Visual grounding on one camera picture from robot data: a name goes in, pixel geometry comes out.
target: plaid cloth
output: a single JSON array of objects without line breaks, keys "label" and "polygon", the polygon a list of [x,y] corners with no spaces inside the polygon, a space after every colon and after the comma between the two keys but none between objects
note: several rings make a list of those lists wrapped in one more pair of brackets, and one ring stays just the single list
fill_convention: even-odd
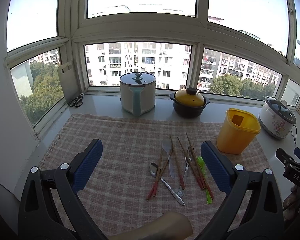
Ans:
[{"label": "plaid cloth", "polygon": [[[186,163],[177,136],[187,149],[187,132],[199,155],[202,142],[210,140],[216,145],[221,125],[221,123],[164,122],[73,114],[42,158],[40,168],[54,169],[63,162],[70,162],[92,139],[100,139],[104,147],[103,155],[85,189],[78,193],[82,204],[98,227],[110,236],[138,228],[173,210],[188,217],[194,231],[189,239],[193,239],[213,217],[225,198],[225,193],[218,190],[211,174],[206,170],[206,178],[215,197],[212,204],[207,204],[206,192],[200,190],[189,167],[183,196],[185,206],[181,206],[174,199],[162,182],[158,184],[157,196],[147,201],[146,196],[155,181],[149,172],[149,164],[158,163],[161,141],[163,138],[169,138],[171,134],[184,174]],[[227,154],[227,157],[233,164],[240,163],[250,171],[263,171],[270,166],[256,138],[241,155]],[[174,157],[172,162],[177,174]],[[178,176],[171,178],[169,167],[162,177],[172,188],[179,188]],[[231,228],[237,227],[240,223],[250,193],[246,195]],[[72,228],[56,190],[53,190],[53,196],[64,225]]]}]

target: electric pot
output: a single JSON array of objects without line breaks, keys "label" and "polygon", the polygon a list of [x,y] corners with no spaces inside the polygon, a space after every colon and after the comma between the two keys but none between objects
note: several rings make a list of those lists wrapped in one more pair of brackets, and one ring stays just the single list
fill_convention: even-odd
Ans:
[{"label": "electric pot", "polygon": [[132,72],[120,77],[121,105],[134,116],[150,111],[155,105],[155,76]]},{"label": "electric pot", "polygon": [[296,124],[296,118],[282,102],[273,97],[266,97],[259,113],[259,122],[271,136],[283,139]]},{"label": "electric pot", "polygon": [[170,99],[173,100],[173,108],[177,114],[185,118],[198,117],[210,103],[210,100],[195,88],[180,89],[170,94]]}]

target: black lid knob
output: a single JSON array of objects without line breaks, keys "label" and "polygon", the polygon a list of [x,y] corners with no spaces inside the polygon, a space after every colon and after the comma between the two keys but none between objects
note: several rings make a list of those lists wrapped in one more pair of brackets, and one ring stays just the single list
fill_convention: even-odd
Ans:
[{"label": "black lid knob", "polygon": [[195,88],[187,88],[187,94],[194,96],[197,93]]}]

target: silver screw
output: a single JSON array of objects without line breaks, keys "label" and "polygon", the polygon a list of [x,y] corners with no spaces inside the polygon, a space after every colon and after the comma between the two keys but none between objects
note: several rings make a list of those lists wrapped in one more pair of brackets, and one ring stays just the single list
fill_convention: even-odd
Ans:
[{"label": "silver screw", "polygon": [[243,170],[243,166],[241,164],[236,164],[235,169],[237,171],[242,171]]},{"label": "silver screw", "polygon": [[60,165],[60,169],[62,169],[62,170],[66,170],[66,169],[68,169],[69,168],[69,164],[68,163],[62,163],[61,165]]},{"label": "silver screw", "polygon": [[266,169],[266,174],[269,174],[269,175],[271,175],[271,174],[272,174],[272,171],[271,171],[271,169]]},{"label": "silver screw", "polygon": [[37,170],[38,170],[38,167],[32,167],[30,171],[31,171],[31,173],[35,173],[35,172],[37,172]]}]

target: scissors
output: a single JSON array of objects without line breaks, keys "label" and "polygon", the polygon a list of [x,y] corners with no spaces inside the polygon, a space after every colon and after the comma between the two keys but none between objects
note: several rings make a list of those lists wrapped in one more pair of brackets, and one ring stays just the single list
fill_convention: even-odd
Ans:
[{"label": "scissors", "polygon": [[69,106],[79,107],[83,104],[83,93],[81,93],[78,97],[72,99],[69,103]]}]

